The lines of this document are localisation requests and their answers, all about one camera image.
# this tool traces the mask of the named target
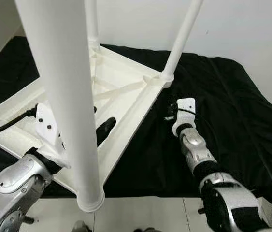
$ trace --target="black mat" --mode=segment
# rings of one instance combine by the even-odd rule
[[[161,71],[169,52],[104,45]],[[0,103],[38,77],[27,41],[13,38],[0,54]],[[172,86],[164,89],[139,127],[104,186],[106,197],[196,197],[197,185],[166,122],[169,105],[178,98],[196,99],[199,133],[219,163],[237,180],[272,202],[272,105],[244,68],[224,58],[183,54]],[[0,149],[0,170],[15,162]],[[44,197],[73,197],[52,183]]]

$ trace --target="wire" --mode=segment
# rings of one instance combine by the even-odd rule
[[[216,152],[216,154],[217,154],[218,157],[219,157],[218,141],[217,141],[217,137],[216,137],[216,135],[215,135],[215,132],[214,132],[214,130],[213,130],[211,124],[204,118],[204,116],[199,115],[199,114],[196,114],[196,113],[194,113],[193,111],[186,110],[186,109],[182,109],[182,108],[178,108],[178,110],[180,110],[180,111],[185,111],[185,112],[188,112],[188,113],[190,113],[190,114],[192,114],[192,115],[195,115],[195,116],[201,118],[201,119],[207,124],[207,126],[208,126],[208,128],[209,128],[209,130],[210,130],[210,132],[211,132],[211,134],[212,134],[212,136],[213,136],[213,139],[214,139],[214,143],[215,143],[215,152]]]
[[[23,114],[19,115],[18,117],[16,117],[15,119],[11,120],[10,122],[7,122],[5,125],[2,125],[0,127],[0,132],[2,132],[3,130],[7,129],[8,127],[14,125],[15,123],[17,123],[18,121],[22,120],[23,118],[25,118],[26,116],[28,117],[36,117],[36,112],[37,112],[37,105],[30,109],[27,110],[26,112],[24,112]]]

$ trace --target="black fabric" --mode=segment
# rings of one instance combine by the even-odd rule
[[[104,45],[119,54],[161,71],[169,52]],[[165,121],[178,98],[196,99],[197,113],[212,125],[218,138],[219,164],[249,189],[272,202],[272,105],[244,68],[225,58],[183,54],[170,88],[164,89],[143,120],[104,186],[106,197],[157,195],[199,196],[197,183]],[[0,103],[38,77],[24,38],[13,38],[0,54]],[[199,133],[214,151],[205,122],[196,117]],[[0,149],[0,169],[16,159]],[[45,197],[70,197],[51,184]]]

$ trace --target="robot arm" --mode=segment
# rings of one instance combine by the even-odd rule
[[[177,121],[172,131],[193,173],[203,199],[207,223],[216,232],[254,232],[268,228],[260,218],[255,196],[224,172],[195,128],[194,99],[179,99]]]
[[[44,112],[51,115],[47,109],[45,104],[40,103],[33,109],[33,114],[29,115],[37,114],[40,119]],[[27,115],[25,113],[7,123],[0,128],[0,132]],[[60,157],[65,153],[63,143],[58,139],[58,130],[42,133],[39,124],[36,124],[36,131],[44,140],[44,146],[39,149],[31,148],[18,162],[0,172],[0,232],[16,232],[23,222],[33,223],[33,219],[25,216],[27,211],[41,197],[53,175],[67,166]],[[108,137],[114,126],[115,118],[111,117],[96,129],[97,146]],[[54,133],[56,139],[53,142],[51,139]]]
[[[0,232],[20,229],[29,208],[41,197],[61,167],[35,154],[26,154],[0,173]]]

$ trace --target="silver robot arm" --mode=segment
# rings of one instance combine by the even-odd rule
[[[0,172],[0,232],[16,232],[22,222],[33,222],[27,211],[60,169],[35,152]]]
[[[268,228],[260,217],[261,208],[256,197],[223,171],[196,130],[195,100],[179,99],[177,108],[177,121],[172,131],[179,137],[182,153],[199,185],[211,229],[216,232],[254,232]]]

